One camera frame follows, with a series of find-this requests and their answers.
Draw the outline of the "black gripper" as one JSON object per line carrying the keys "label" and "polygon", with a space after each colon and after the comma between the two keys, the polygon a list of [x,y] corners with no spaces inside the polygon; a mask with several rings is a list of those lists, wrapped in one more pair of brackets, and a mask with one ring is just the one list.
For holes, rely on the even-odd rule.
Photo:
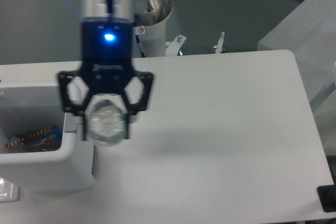
{"label": "black gripper", "polygon": [[[125,106],[125,138],[130,138],[131,118],[146,111],[154,82],[154,73],[134,70],[132,46],[134,23],[124,20],[88,20],[81,23],[81,56],[79,70],[57,73],[62,109],[80,118],[82,140],[87,141],[86,110],[92,95],[120,95]],[[78,77],[87,88],[79,102],[70,98],[68,86]],[[130,103],[126,88],[138,79],[142,89],[135,103]]]}

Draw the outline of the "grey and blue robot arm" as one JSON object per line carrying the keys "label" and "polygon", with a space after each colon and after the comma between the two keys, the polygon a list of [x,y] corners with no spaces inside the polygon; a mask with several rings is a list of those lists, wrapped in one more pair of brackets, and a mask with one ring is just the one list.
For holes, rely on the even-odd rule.
{"label": "grey and blue robot arm", "polygon": [[81,65],[57,75],[65,112],[81,117],[84,135],[115,144],[148,106],[154,74],[132,64],[137,0],[83,0]]}

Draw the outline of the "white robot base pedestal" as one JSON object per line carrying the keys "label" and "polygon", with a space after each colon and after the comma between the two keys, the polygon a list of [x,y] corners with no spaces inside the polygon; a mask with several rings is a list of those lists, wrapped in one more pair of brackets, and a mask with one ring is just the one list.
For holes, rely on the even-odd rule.
{"label": "white robot base pedestal", "polygon": [[164,57],[166,22],[173,9],[173,0],[135,1],[135,38],[132,57]]}

